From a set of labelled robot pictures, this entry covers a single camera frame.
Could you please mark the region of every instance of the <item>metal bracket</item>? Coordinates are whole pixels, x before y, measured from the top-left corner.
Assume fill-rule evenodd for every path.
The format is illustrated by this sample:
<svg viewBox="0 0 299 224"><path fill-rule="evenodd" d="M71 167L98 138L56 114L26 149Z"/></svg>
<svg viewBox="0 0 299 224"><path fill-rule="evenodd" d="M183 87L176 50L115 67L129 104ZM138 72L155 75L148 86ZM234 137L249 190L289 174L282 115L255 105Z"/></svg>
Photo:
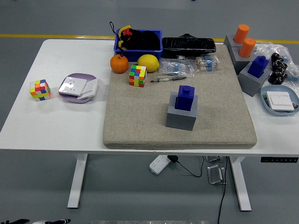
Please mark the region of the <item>metal bracket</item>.
<svg viewBox="0 0 299 224"><path fill-rule="evenodd" d="M220 156L206 156L207 162L222 162L222 159Z"/></svg>
<svg viewBox="0 0 299 224"><path fill-rule="evenodd" d="M225 168L214 165L207 168L207 176L210 184L226 184L223 180Z"/></svg>

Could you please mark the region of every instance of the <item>black plush toy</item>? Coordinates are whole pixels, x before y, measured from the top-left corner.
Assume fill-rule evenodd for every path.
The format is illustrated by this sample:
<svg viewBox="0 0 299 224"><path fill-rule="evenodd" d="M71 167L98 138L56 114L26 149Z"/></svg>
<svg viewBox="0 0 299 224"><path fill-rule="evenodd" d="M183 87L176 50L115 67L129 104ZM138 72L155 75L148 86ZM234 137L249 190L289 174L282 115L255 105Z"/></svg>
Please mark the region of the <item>black plush toy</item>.
<svg viewBox="0 0 299 224"><path fill-rule="evenodd" d="M118 37L118 46L122 49L160 50L159 37L150 30L139 31L128 25L119 30Z"/></svg>

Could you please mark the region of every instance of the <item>lemon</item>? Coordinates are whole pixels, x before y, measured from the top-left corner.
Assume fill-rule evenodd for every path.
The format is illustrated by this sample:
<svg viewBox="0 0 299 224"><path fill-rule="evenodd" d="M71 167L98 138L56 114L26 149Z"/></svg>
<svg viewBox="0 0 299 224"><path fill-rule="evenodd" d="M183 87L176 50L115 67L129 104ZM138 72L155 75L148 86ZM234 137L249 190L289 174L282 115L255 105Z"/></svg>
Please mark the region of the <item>lemon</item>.
<svg viewBox="0 0 299 224"><path fill-rule="evenodd" d="M153 55L142 55L137 63L139 66L145 66L149 72L156 71L160 66L158 59Z"/></svg>

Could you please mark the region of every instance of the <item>black cord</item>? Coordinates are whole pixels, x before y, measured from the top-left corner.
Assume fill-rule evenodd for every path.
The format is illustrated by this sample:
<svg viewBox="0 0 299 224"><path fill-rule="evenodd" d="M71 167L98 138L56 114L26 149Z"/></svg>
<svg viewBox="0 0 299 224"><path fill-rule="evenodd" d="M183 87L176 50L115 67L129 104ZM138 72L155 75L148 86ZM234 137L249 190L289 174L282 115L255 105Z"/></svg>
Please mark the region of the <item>black cord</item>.
<svg viewBox="0 0 299 224"><path fill-rule="evenodd" d="M113 32L119 39L121 39L121 37L118 36L118 33L116 33L116 32L114 31L114 24L113 24L111 21L109 22L109 25L110 25L110 27L111 27L111 29L112 29L112 32ZM123 49L122 49L121 47L118 46L118 43L116 44L116 47L117 47L119 50L121 50L121 56L123 57Z"/></svg>
<svg viewBox="0 0 299 224"><path fill-rule="evenodd" d="M195 175L195 174L193 174L193 173L191 173L186 167L184 167L179 161L177 161L177 163L179 163L185 170L187 170L192 176L195 176L195 177L201 177L201 175L202 175L202 166L204 165L204 161L205 161L205 158L202 156L202 158L203 158L203 161L202 161L202 164L201 164L201 168L200 168L200 175L199 176L197 176L197 175Z"/></svg>
<svg viewBox="0 0 299 224"><path fill-rule="evenodd" d="M221 199L221 203L220 203L220 208L219 208L219 214L218 214L218 222L217 224L219 224L219 220L220 220L220 214L221 214L221 207L222 207L222 202L225 196L225 190L226 190L226 170L228 167L228 157L226 156L226 164L225 164L225 171L224 171L224 191L223 191L223 195L222 195L222 199Z"/></svg>

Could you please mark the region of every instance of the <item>rubik's cube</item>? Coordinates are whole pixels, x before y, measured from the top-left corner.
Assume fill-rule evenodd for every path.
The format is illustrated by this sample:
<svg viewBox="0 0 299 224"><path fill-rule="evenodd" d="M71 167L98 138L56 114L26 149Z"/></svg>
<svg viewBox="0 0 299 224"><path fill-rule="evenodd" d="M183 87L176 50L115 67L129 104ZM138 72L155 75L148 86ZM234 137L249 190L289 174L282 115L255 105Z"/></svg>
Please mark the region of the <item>rubik's cube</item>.
<svg viewBox="0 0 299 224"><path fill-rule="evenodd" d="M51 98L51 90L46 80L30 82L30 94L35 101L42 101Z"/></svg>
<svg viewBox="0 0 299 224"><path fill-rule="evenodd" d="M146 80L146 67L132 65L129 73L129 84L133 86L144 87Z"/></svg>

